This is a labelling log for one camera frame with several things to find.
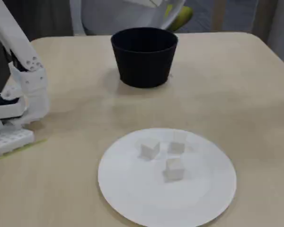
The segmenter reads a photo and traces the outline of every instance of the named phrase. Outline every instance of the black cup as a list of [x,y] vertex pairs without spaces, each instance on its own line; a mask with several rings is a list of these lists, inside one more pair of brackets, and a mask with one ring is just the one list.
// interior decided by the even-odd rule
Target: black cup
[[130,28],[112,36],[120,79],[132,87],[164,84],[169,76],[178,38],[152,27]]

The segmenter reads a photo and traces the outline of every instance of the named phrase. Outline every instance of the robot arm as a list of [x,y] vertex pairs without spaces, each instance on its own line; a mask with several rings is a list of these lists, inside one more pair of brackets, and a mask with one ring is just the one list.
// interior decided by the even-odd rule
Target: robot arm
[[[0,0],[0,41],[13,59],[13,62],[9,63],[9,69],[16,82],[12,87],[5,87],[0,95],[0,99],[7,101],[6,105],[0,102],[0,119],[17,117],[18,119],[11,120],[11,123],[19,126],[44,117],[49,111],[45,69],[38,54],[2,0]],[[19,116],[23,103],[10,104],[8,101],[16,98],[21,100],[22,92],[28,103],[24,105],[23,113]]]
[[11,56],[11,77],[15,84],[0,93],[0,155],[34,141],[24,124],[49,112],[47,76],[31,43],[0,0],[0,41]]

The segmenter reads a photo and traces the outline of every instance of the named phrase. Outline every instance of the white plate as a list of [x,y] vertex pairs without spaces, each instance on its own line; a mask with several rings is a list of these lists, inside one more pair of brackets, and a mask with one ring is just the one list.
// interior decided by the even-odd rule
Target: white plate
[[[165,182],[168,143],[187,133],[183,180]],[[154,160],[139,157],[139,143],[161,142]],[[117,140],[99,165],[98,182],[107,202],[127,219],[147,227],[196,227],[222,214],[231,203],[237,177],[229,158],[213,143],[191,132],[145,129]]]

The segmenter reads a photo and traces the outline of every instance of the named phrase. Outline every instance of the white chair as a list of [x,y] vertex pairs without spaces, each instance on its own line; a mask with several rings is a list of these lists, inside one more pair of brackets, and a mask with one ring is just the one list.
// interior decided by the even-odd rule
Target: white chair
[[[75,35],[111,35],[131,27],[167,29],[185,0],[70,0]],[[172,10],[165,16],[169,4]]]

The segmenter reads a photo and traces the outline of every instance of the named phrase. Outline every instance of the table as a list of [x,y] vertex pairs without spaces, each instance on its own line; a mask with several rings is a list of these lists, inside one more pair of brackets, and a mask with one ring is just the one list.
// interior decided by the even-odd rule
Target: table
[[207,226],[284,226],[284,63],[245,33],[179,35],[167,84],[124,85],[109,36],[33,41],[52,107],[30,127],[47,141],[0,160],[0,227],[134,227],[97,184],[105,150],[125,134],[179,128],[233,161],[236,197]]

